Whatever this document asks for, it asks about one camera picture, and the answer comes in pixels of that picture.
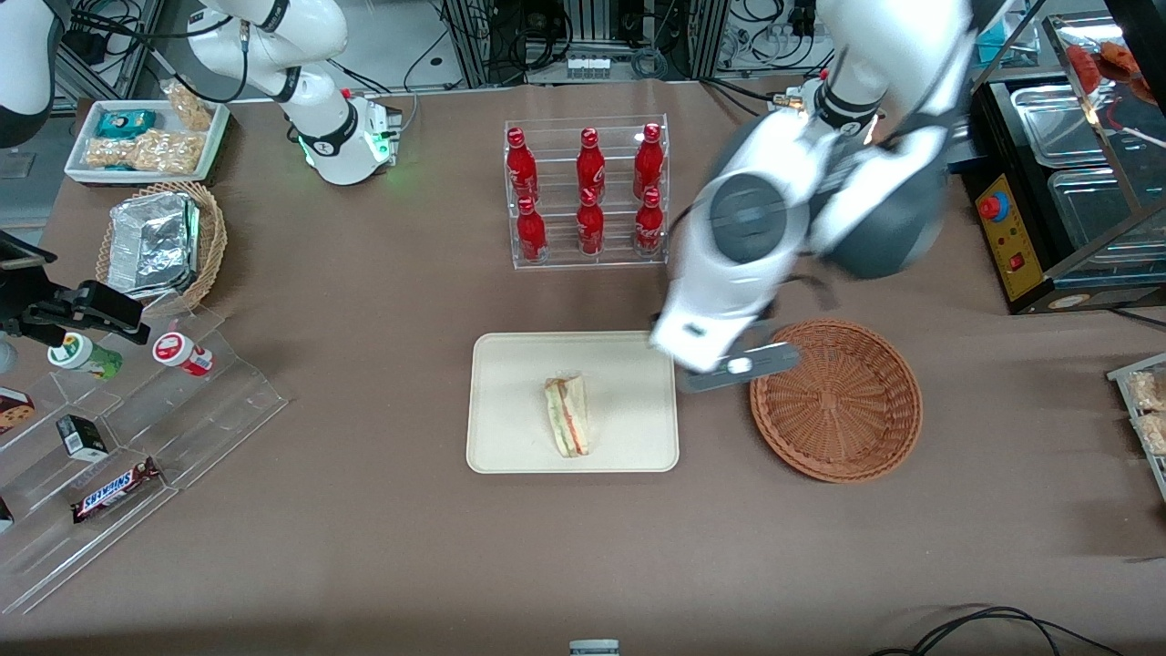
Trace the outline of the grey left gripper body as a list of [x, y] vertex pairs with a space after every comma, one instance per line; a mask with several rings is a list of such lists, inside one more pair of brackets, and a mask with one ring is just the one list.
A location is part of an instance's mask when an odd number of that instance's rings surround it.
[[792, 371], [801, 362], [801, 353], [792, 343], [767, 343], [761, 347], [737, 350], [719, 357], [711, 371], [682, 369], [677, 387], [681, 392], [712, 392], [754, 379]]

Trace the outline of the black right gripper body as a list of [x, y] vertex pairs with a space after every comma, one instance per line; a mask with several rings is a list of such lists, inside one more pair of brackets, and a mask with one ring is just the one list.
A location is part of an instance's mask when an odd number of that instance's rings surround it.
[[30, 302], [17, 303], [17, 336], [61, 345], [70, 331], [100, 331], [143, 345], [150, 327], [141, 322], [142, 312], [140, 302], [97, 280], [76, 288], [48, 282], [33, 292]]

